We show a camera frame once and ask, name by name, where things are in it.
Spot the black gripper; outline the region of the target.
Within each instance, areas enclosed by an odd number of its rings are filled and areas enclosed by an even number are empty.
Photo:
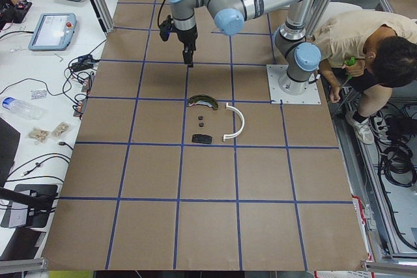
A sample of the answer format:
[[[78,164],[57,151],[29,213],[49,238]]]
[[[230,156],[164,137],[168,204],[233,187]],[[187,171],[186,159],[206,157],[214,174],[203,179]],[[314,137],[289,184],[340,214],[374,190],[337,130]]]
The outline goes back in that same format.
[[[193,64],[193,55],[196,50],[196,40],[198,37],[197,27],[192,27],[185,31],[176,28],[176,33],[179,41],[184,45],[182,51],[184,64]]]

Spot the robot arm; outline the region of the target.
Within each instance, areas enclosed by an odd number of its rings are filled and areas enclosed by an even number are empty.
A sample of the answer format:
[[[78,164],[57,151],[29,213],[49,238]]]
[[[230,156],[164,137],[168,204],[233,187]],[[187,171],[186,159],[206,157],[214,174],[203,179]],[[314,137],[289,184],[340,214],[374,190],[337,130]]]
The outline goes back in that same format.
[[[306,42],[306,21],[314,0],[166,0],[171,14],[158,24],[160,38],[169,39],[175,33],[184,49],[184,63],[192,67],[196,50],[197,24],[195,8],[206,7],[221,33],[233,36],[239,33],[245,21],[289,6],[285,23],[274,37],[276,47],[288,63],[286,76],[292,82],[306,82],[318,68],[321,53],[317,46]]]

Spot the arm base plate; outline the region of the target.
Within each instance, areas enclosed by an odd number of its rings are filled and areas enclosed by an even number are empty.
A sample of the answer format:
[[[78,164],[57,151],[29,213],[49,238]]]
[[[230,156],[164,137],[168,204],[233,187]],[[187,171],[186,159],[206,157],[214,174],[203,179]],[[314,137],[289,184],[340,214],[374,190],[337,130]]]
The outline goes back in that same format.
[[[314,72],[305,82],[293,81],[287,75],[287,65],[266,65],[270,102],[272,104],[321,105]]]

